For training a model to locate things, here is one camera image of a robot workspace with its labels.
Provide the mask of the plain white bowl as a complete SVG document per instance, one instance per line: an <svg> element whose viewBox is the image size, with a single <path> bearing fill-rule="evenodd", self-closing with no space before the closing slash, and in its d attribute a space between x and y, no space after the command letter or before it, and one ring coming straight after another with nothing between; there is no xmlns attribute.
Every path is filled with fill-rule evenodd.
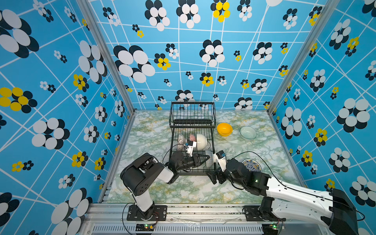
<svg viewBox="0 0 376 235"><path fill-rule="evenodd" d="M203 134L196 135L196 148L198 151L203 151L207 147L207 137Z"/></svg>

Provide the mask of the white red lattice bowl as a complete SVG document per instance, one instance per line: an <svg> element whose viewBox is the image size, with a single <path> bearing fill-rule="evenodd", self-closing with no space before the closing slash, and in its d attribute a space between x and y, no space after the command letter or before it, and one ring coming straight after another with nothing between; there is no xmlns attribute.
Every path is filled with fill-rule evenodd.
<svg viewBox="0 0 376 235"><path fill-rule="evenodd" d="M178 145L182 145L183 146L183 145L186 144L186 142L187 142L186 137L184 135L182 135L182 134L179 134L178 135L178 140L177 140Z"/></svg>

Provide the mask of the blue yellow floral bowl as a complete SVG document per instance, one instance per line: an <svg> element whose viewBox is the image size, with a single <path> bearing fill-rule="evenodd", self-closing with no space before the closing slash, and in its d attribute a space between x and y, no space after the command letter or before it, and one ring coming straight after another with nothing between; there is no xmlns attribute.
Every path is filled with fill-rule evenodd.
<svg viewBox="0 0 376 235"><path fill-rule="evenodd" d="M252 159L246 159L242 161L242 164L249 170L249 171L255 171L255 172L262 172L261 165Z"/></svg>

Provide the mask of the dark blue patterned bowl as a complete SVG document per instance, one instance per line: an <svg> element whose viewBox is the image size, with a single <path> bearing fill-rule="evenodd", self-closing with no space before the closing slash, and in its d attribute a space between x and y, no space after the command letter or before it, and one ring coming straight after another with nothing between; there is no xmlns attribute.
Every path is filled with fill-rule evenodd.
<svg viewBox="0 0 376 235"><path fill-rule="evenodd" d="M215 153L213 153L212 150L206 150L205 151L205 155L208 155L209 159L205 162L204 169L205 170L213 170L213 169L215 169L214 159L213 159L213 156L215 155Z"/></svg>

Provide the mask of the black floral pink bowl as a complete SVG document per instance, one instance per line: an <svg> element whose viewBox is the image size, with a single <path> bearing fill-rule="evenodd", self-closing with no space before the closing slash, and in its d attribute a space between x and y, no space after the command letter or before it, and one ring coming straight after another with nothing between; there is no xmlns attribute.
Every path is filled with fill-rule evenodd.
<svg viewBox="0 0 376 235"><path fill-rule="evenodd" d="M190 134L189 141L196 142L196 136L194 134Z"/></svg>

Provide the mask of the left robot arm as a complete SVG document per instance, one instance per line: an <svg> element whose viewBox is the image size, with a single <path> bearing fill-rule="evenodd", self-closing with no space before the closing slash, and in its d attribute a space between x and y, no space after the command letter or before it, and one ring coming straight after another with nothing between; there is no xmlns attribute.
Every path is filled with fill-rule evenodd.
<svg viewBox="0 0 376 235"><path fill-rule="evenodd" d="M195 153L187 156L182 151L176 151L170 160L163 164L154 156L145 153L121 172L120 179L132 193L137 213L142 219L150 219L155 203L151 199L149 187L156 180L172 184L179 177L179 171L199 167L209 159L209 155Z"/></svg>

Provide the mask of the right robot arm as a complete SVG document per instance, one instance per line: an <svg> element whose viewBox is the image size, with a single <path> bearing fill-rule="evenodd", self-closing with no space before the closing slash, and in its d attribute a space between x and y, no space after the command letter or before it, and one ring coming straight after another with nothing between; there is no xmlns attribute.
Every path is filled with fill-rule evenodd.
<svg viewBox="0 0 376 235"><path fill-rule="evenodd" d="M263 196L259 208L263 220L294 218L325 226L335 235L358 234L356 207L342 190L317 191L283 183L269 174L249 171L236 159L228 160L225 169L206 175L213 184L230 181L253 195Z"/></svg>

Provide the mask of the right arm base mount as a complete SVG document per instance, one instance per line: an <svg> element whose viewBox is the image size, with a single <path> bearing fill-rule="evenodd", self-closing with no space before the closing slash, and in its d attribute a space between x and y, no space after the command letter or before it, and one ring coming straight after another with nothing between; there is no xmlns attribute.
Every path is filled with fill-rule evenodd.
<svg viewBox="0 0 376 235"><path fill-rule="evenodd" d="M286 218L278 218L269 209L265 210L261 206L243 206L242 213L246 221L286 221Z"/></svg>

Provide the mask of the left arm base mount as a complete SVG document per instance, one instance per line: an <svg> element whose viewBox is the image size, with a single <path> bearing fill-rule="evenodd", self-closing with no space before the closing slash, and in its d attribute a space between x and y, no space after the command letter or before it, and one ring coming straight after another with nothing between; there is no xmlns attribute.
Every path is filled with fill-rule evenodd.
<svg viewBox="0 0 376 235"><path fill-rule="evenodd" d="M141 211L137 205L131 205L127 213L127 221L166 221L167 206L152 205L146 211Z"/></svg>

